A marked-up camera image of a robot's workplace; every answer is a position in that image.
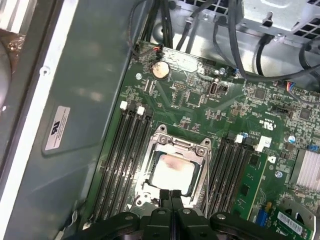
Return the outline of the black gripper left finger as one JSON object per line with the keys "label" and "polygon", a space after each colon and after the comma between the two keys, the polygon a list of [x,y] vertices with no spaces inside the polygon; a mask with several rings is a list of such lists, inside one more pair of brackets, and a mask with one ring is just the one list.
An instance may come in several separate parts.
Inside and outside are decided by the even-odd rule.
{"label": "black gripper left finger", "polygon": [[94,223],[67,240],[169,240],[171,238],[172,211],[168,208],[170,191],[159,192],[159,207],[151,215],[140,217],[133,212],[121,212]]}

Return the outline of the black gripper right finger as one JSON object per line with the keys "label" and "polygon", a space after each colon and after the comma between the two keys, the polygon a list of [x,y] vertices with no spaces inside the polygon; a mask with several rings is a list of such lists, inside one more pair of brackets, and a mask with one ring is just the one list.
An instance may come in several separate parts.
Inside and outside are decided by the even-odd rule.
{"label": "black gripper right finger", "polygon": [[172,208],[177,217],[181,240],[286,240],[288,237],[265,229],[228,212],[206,218],[184,207],[180,190],[171,191]]}

